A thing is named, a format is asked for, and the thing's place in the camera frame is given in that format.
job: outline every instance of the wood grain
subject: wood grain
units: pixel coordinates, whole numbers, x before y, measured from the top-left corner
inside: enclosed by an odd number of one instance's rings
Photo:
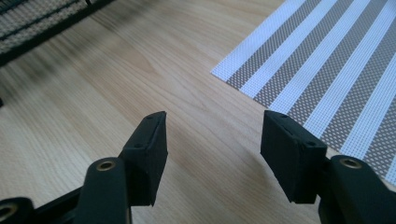
[[[164,110],[168,161],[134,223],[319,223],[259,154],[264,107],[210,75],[281,3],[118,0],[1,68],[0,198],[39,206],[81,186]]]

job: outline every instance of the placemat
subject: placemat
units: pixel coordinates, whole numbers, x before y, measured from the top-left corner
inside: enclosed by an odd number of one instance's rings
[[[212,74],[396,185],[395,17],[395,0],[287,0]]]

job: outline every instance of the wooden table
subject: wooden table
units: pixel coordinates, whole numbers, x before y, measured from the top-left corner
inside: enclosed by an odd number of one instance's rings
[[[0,69],[0,198],[47,203],[164,110],[169,156],[134,223],[319,223],[260,155],[264,107],[210,70],[280,0],[118,0]]]

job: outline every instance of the woven placemat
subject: woven placemat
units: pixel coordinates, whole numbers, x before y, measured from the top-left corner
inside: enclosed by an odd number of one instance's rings
[[[212,74],[396,185],[396,1],[288,0]]]

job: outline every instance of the gray and white striped mat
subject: gray and white striped mat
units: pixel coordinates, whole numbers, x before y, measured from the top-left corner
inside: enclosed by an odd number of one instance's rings
[[[396,0],[287,0],[212,74],[396,185]]]

